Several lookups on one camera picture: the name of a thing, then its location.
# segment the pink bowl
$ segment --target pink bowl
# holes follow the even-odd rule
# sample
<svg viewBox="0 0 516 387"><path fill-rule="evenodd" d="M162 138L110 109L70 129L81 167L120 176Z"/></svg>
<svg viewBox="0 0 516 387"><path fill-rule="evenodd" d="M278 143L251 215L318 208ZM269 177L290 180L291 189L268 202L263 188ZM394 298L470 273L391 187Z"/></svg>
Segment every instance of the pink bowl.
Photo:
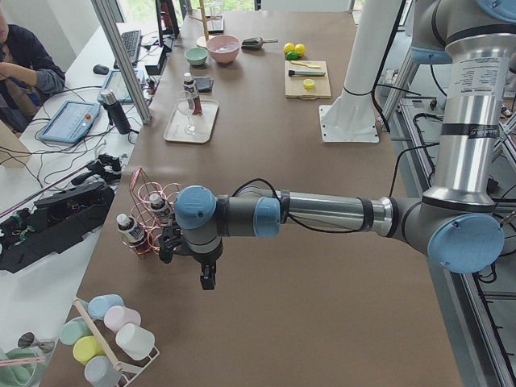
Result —
<svg viewBox="0 0 516 387"><path fill-rule="evenodd" d="M231 35L217 35L206 42L210 56L219 63L230 63L240 51L240 40Z"/></svg>

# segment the computer mouse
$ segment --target computer mouse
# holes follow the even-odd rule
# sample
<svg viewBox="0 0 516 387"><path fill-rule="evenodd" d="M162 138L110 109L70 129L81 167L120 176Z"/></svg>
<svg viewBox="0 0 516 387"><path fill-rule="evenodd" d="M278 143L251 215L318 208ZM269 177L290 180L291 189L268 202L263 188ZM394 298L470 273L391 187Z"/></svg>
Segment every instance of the computer mouse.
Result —
<svg viewBox="0 0 516 387"><path fill-rule="evenodd" d="M101 75L106 75L108 74L108 72L110 71L110 68L105 66L104 64L96 64L94 66L94 73L95 74L101 74Z"/></svg>

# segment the wine glass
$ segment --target wine glass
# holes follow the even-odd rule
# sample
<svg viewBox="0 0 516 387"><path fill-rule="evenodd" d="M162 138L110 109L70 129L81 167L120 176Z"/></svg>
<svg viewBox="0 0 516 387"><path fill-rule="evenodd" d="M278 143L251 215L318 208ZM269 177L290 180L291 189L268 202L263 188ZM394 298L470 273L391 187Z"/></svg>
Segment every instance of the wine glass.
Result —
<svg viewBox="0 0 516 387"><path fill-rule="evenodd" d="M177 110L188 119L188 125L185 128L187 135L195 134L195 125L192 124L192 113L194 112L194 100L189 91L180 91L177 93Z"/></svg>

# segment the scoop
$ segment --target scoop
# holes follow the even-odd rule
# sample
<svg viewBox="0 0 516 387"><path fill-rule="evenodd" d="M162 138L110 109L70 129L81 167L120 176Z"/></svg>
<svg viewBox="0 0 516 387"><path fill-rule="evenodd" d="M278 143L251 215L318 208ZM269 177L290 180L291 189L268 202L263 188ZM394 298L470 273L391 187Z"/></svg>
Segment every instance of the scoop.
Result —
<svg viewBox="0 0 516 387"><path fill-rule="evenodd" d="M249 38L242 40L242 48L259 50L265 43L277 43L277 39L264 39L262 37Z"/></svg>

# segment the person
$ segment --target person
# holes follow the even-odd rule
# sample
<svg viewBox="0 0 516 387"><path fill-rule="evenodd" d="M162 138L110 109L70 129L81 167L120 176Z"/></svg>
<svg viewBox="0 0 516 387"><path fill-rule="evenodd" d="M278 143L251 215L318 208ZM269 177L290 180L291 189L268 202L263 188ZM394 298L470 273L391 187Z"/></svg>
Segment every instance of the person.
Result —
<svg viewBox="0 0 516 387"><path fill-rule="evenodd" d="M38 38L7 24L0 9L0 119L23 132L43 102L65 87L65 73Z"/></svg>

